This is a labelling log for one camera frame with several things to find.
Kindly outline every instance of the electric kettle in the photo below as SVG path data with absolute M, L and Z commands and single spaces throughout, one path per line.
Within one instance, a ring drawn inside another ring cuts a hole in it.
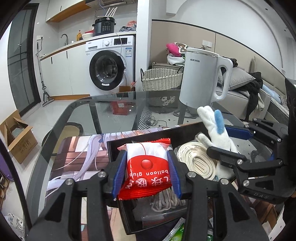
M 218 72 L 221 67 L 226 69 L 222 95 L 216 94 Z M 211 51 L 188 48 L 186 52 L 180 101 L 197 109 L 211 105 L 214 101 L 223 100 L 228 92 L 233 63 L 228 58 Z

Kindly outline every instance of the doorway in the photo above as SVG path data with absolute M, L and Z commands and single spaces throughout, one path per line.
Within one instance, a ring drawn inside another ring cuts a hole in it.
M 9 33 L 9 82 L 21 116 L 41 102 L 33 63 L 33 33 L 38 5 L 25 6 L 13 19 Z

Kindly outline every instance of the washing machine door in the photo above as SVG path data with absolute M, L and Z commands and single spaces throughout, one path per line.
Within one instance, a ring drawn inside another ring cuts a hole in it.
M 101 90 L 115 89 L 122 81 L 124 63 L 116 53 L 103 50 L 91 59 L 89 73 L 92 82 Z

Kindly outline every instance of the purple object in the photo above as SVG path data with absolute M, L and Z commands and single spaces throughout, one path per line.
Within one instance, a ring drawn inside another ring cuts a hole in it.
M 13 182 L 13 178 L 11 175 L 11 172 L 3 158 L 3 156 L 0 154 L 0 171 L 4 174 L 4 176 L 9 180 Z

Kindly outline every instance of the kettle handle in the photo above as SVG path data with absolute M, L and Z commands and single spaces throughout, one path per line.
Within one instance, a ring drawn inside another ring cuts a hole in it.
M 222 95 L 219 96 L 216 94 L 216 86 L 217 86 L 217 81 L 218 81 L 218 73 L 219 73 L 219 70 L 221 67 L 224 67 L 226 69 L 226 76 L 225 76 L 225 80 L 223 81 L 224 85 L 223 85 Z M 226 95 L 228 93 L 228 89 L 229 89 L 232 68 L 233 68 L 233 63 L 230 59 L 218 56 L 217 71 L 216 71 L 216 77 L 215 77 L 216 83 L 214 86 L 214 91 L 213 91 L 211 103 L 215 102 L 215 101 L 223 100 L 226 97 Z

